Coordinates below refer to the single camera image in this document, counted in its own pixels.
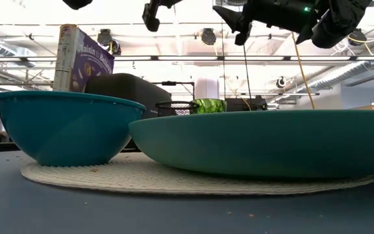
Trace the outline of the silver spiral ventilation duct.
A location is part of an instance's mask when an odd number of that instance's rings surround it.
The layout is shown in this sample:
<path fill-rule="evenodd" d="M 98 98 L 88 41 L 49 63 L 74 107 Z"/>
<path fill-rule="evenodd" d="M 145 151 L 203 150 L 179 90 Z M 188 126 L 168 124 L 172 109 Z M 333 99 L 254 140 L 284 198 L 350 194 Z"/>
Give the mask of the silver spiral ventilation duct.
<path fill-rule="evenodd" d="M 371 52 L 365 50 L 363 53 L 351 55 L 350 63 L 344 66 L 335 66 L 325 72 L 309 79 L 309 89 L 320 89 L 335 85 L 345 79 L 367 72 L 374 66 L 374 47 Z"/>

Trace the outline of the long ceiling light rail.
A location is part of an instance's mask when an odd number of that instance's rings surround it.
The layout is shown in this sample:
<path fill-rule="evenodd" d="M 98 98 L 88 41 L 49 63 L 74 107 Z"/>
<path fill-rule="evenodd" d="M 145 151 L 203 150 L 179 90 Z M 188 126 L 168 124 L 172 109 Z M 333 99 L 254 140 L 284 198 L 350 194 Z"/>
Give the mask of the long ceiling light rail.
<path fill-rule="evenodd" d="M 301 61 L 350 61 L 351 56 L 300 56 Z M 32 62 L 55 62 L 56 57 L 29 57 Z M 116 61 L 297 61 L 297 56 L 123 56 Z"/>

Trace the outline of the black mesh basket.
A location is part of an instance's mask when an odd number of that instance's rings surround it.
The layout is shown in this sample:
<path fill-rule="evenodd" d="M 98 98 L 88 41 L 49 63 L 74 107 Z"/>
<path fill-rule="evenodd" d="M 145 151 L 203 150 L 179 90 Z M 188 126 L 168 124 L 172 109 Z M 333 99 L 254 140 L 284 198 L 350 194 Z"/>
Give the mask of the black mesh basket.
<path fill-rule="evenodd" d="M 199 105 L 192 101 L 162 101 L 155 105 L 159 117 L 196 114 Z"/>

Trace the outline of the purple and white cereal box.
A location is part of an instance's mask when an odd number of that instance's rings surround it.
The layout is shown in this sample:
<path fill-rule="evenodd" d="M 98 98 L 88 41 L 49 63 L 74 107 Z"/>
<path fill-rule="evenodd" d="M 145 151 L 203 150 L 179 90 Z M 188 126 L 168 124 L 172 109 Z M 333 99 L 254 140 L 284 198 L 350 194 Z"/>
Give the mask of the purple and white cereal box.
<path fill-rule="evenodd" d="M 84 92 L 89 79 L 113 68 L 114 57 L 77 25 L 60 27 L 53 90 Z"/>

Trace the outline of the black padded chair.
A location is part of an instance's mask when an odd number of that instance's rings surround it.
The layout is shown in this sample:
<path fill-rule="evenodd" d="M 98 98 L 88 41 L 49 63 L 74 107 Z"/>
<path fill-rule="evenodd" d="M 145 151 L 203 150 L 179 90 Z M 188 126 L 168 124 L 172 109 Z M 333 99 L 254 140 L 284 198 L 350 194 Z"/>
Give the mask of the black padded chair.
<path fill-rule="evenodd" d="M 156 104 L 171 101 L 171 94 L 163 88 L 129 73 L 115 73 L 90 78 L 84 91 L 89 94 L 128 99 L 145 106 L 142 119 L 156 118 Z"/>

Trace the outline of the green cut glass tumbler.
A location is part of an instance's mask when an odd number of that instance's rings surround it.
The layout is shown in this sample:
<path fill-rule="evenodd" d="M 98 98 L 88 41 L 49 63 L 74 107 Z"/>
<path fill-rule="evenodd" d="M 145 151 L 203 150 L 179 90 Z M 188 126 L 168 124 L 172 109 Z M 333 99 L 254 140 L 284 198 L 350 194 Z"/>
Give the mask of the green cut glass tumbler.
<path fill-rule="evenodd" d="M 198 114 L 227 111 L 227 102 L 222 99 L 195 99 L 193 102 L 198 104 Z"/>

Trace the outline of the black box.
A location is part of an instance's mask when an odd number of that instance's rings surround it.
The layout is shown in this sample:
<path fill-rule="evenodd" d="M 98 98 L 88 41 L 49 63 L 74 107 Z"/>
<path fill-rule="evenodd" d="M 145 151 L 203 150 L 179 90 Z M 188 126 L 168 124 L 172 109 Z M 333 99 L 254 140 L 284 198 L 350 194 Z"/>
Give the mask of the black box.
<path fill-rule="evenodd" d="M 227 112 L 237 111 L 266 111 L 268 104 L 262 96 L 255 96 L 252 99 L 249 98 L 227 98 Z"/>

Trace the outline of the teal plate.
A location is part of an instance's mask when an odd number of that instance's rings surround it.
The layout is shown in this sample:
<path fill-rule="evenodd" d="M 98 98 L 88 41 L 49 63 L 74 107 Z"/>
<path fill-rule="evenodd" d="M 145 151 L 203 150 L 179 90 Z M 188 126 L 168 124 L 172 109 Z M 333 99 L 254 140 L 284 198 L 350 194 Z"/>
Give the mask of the teal plate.
<path fill-rule="evenodd" d="M 374 110 L 277 110 L 138 120 L 131 136 L 152 160 L 251 177 L 374 175 Z"/>

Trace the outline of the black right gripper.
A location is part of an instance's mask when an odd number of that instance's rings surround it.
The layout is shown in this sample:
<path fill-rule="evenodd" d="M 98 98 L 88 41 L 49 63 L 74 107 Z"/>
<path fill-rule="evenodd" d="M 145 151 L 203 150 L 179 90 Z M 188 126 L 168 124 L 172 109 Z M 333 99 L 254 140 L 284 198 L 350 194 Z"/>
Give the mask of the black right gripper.
<path fill-rule="evenodd" d="M 242 46 L 249 38 L 251 23 L 259 21 L 267 27 L 276 26 L 298 33 L 298 44 L 311 39 L 313 28 L 317 24 L 317 0 L 247 0 L 242 11 L 214 5 L 212 9 L 231 28 L 238 31 L 235 44 Z"/>

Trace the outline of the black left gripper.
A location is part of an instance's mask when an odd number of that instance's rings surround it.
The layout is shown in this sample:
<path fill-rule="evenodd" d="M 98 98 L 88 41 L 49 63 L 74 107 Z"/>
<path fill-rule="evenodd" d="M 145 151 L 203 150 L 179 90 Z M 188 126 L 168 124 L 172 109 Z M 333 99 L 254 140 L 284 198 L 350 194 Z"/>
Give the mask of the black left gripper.
<path fill-rule="evenodd" d="M 157 32 L 159 28 L 160 20 L 156 18 L 156 13 L 164 2 L 165 0 L 150 0 L 144 5 L 142 19 L 147 29 L 151 32 Z"/>

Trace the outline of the white cylinder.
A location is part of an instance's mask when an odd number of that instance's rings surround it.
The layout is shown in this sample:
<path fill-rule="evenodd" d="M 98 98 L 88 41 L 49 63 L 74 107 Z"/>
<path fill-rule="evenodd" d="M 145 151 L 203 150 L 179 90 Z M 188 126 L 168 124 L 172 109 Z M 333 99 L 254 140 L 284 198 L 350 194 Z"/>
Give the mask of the white cylinder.
<path fill-rule="evenodd" d="M 217 75 L 199 76 L 195 79 L 195 99 L 218 99 L 219 77 Z"/>

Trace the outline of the blue plastic bowl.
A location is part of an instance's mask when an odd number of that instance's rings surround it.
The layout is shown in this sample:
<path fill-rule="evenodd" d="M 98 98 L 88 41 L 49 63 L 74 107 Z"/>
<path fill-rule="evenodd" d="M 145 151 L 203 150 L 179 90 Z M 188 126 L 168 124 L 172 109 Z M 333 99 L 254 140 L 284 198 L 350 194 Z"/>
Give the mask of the blue plastic bowl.
<path fill-rule="evenodd" d="M 43 166 L 105 164 L 130 141 L 145 106 L 117 97 L 56 91 L 0 92 L 0 119 L 16 146 Z"/>

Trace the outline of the cream woven round placemat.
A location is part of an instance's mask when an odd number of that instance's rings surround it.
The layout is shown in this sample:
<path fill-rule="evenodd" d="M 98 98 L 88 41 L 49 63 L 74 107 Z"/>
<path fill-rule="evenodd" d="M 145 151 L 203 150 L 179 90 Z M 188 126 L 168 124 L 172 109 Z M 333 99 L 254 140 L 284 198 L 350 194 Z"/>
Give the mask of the cream woven round placemat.
<path fill-rule="evenodd" d="M 374 183 L 374 175 L 349 179 L 271 180 L 239 179 L 201 174 L 164 166 L 143 153 L 124 153 L 107 164 L 21 168 L 30 181 L 75 189 L 138 194 L 176 195 L 294 195 L 344 190 Z"/>

